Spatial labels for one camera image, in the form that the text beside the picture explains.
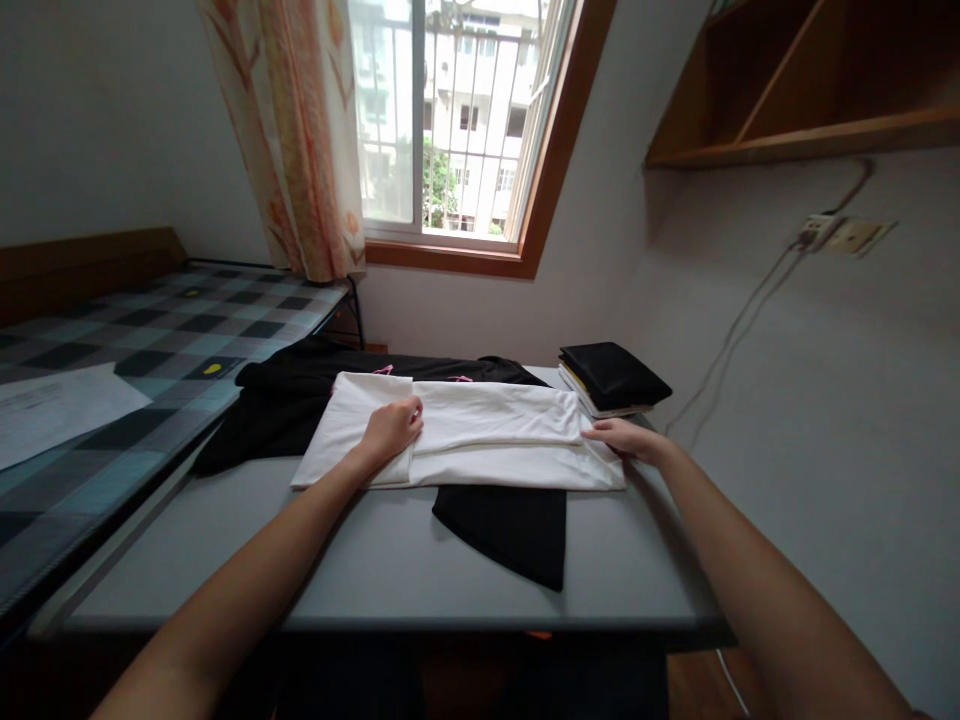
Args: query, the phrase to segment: stack of folded clothes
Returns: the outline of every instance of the stack of folded clothes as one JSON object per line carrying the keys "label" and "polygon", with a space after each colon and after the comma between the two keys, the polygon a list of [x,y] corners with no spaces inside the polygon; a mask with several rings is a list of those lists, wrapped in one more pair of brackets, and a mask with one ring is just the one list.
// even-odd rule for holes
{"label": "stack of folded clothes", "polygon": [[560,377],[598,420],[651,410],[673,390],[616,343],[560,348]]}

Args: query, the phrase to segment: wooden shelf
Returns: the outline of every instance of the wooden shelf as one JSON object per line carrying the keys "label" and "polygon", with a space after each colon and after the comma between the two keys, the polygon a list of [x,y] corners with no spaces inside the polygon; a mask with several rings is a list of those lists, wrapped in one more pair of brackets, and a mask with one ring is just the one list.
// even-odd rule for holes
{"label": "wooden shelf", "polygon": [[663,157],[651,168],[709,168],[960,144],[960,107],[917,110],[810,130],[713,145]]}
{"label": "wooden shelf", "polygon": [[958,119],[960,3],[742,0],[707,19],[647,165],[960,144]]}

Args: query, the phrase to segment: white cloth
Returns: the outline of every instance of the white cloth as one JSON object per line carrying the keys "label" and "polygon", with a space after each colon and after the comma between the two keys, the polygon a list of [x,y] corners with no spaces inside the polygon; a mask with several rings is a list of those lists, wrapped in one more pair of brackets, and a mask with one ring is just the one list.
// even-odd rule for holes
{"label": "white cloth", "polygon": [[628,417],[630,415],[636,415],[637,413],[650,412],[653,410],[653,407],[650,405],[633,405],[626,408],[617,408],[616,410],[598,410],[597,406],[593,404],[593,399],[590,397],[590,393],[587,392],[587,389],[583,386],[583,383],[581,383],[580,379],[573,374],[570,368],[568,368],[564,363],[560,363],[558,370],[560,371],[560,379],[567,384],[567,387],[577,394],[577,399],[580,401],[580,407],[583,408],[583,411],[587,413],[587,415],[590,415],[597,420],[607,420],[615,417]]}
{"label": "white cloth", "polygon": [[340,373],[333,396],[291,485],[313,484],[363,437],[370,413],[411,394],[423,402],[420,437],[370,487],[512,485],[622,490],[620,459],[584,440],[590,426],[576,395],[506,383],[413,382]]}

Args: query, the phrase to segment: paper sheet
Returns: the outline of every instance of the paper sheet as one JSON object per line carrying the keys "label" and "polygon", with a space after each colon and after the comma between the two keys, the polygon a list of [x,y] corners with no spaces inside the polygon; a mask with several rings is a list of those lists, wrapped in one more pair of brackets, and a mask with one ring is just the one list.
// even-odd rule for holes
{"label": "paper sheet", "polygon": [[0,470],[149,405],[115,365],[0,385]]}

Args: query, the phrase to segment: floral curtain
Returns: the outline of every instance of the floral curtain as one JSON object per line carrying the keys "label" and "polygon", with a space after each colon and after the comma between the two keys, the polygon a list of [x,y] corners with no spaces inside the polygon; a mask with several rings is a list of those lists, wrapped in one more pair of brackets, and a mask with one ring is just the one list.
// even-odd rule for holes
{"label": "floral curtain", "polygon": [[198,0],[273,264],[363,270],[347,0]]}

